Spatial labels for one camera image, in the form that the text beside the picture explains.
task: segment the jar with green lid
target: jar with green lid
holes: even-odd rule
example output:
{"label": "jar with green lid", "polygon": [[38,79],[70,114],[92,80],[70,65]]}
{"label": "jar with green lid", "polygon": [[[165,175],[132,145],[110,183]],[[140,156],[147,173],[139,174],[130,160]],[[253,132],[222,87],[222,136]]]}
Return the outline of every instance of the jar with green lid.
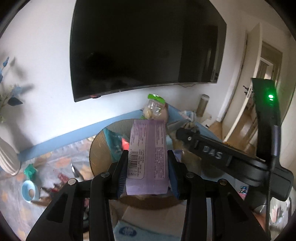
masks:
{"label": "jar with green lid", "polygon": [[165,100],[158,95],[149,94],[149,102],[144,107],[143,116],[146,119],[164,120],[167,122],[168,113],[165,108]]}

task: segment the barcode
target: barcode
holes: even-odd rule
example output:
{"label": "barcode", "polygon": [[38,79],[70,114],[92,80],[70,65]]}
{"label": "barcode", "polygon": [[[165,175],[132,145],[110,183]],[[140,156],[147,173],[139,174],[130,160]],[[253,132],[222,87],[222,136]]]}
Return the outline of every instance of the barcode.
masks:
{"label": "barcode", "polygon": [[138,167],[138,151],[130,151],[130,163],[129,168],[137,168]]}

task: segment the blue cup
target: blue cup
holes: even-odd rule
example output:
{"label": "blue cup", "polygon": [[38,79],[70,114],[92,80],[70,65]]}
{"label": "blue cup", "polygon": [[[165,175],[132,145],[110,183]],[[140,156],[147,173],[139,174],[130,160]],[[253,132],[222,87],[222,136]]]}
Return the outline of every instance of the blue cup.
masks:
{"label": "blue cup", "polygon": [[30,180],[22,184],[22,197],[25,201],[39,200],[39,190],[35,183]]}

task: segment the wooden floor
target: wooden floor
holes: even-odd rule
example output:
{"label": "wooden floor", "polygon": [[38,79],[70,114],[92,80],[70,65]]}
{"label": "wooden floor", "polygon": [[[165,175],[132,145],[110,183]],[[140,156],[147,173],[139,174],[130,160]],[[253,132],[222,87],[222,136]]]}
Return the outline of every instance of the wooden floor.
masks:
{"label": "wooden floor", "polygon": [[[254,131],[255,126],[252,125],[250,111],[245,109],[237,126],[229,137],[227,143],[236,149],[244,151],[250,155],[255,155],[256,148],[249,144],[249,138]],[[210,127],[219,139],[222,139],[222,123],[216,121]]]}

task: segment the dark blue oval logo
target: dark blue oval logo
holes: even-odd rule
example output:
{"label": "dark blue oval logo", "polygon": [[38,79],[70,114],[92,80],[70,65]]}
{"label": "dark blue oval logo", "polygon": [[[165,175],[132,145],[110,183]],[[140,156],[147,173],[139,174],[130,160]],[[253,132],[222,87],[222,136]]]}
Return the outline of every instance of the dark blue oval logo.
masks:
{"label": "dark blue oval logo", "polygon": [[130,236],[130,237],[134,237],[137,235],[137,231],[134,230],[133,228],[131,227],[122,227],[120,230],[119,230],[119,233],[122,234],[122,235],[125,235],[125,236]]}

